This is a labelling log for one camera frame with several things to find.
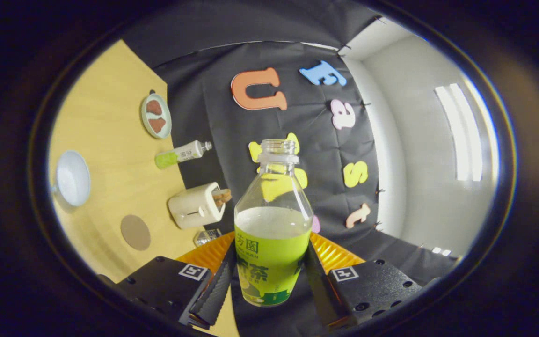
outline screw hole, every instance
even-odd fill
[[[357,304],[357,306],[355,307],[355,311],[363,311],[367,309],[368,307],[370,307],[370,304],[364,301]]]

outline green bottle label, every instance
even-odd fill
[[[234,226],[242,295],[257,307],[286,301],[301,271],[311,231],[288,239],[263,239]]]

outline white bowl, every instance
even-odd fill
[[[88,166],[80,153],[68,150],[62,153],[56,170],[54,191],[59,192],[70,205],[83,205],[90,193]]]

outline fluorescent light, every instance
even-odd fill
[[[464,83],[477,104],[484,124],[486,124],[486,132],[488,133],[488,141],[490,142],[490,159],[492,160],[492,182],[496,183],[498,181],[498,170],[500,168],[500,154],[498,153],[498,140],[496,139],[496,130],[494,129],[492,116],[480,93],[475,89],[475,85],[473,85],[467,78],[464,79]]]
[[[481,181],[483,162],[481,159],[481,141],[480,133],[477,131],[477,123],[475,122],[473,112],[469,107],[465,95],[463,95],[463,92],[460,90],[459,85],[456,83],[451,84],[451,91],[467,127],[471,153],[471,175],[473,181]]]
[[[453,134],[453,143],[455,144],[456,154],[456,179],[466,181],[469,179],[470,169],[469,149],[459,111],[451,97],[451,94],[449,94],[449,92],[443,86],[437,87],[435,91],[442,104],[442,107],[444,108],[444,112],[449,120],[451,132]]]

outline bottle cap opening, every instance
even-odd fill
[[[298,164],[299,157],[295,155],[295,142],[284,139],[264,139],[261,142],[259,162],[288,162]]]

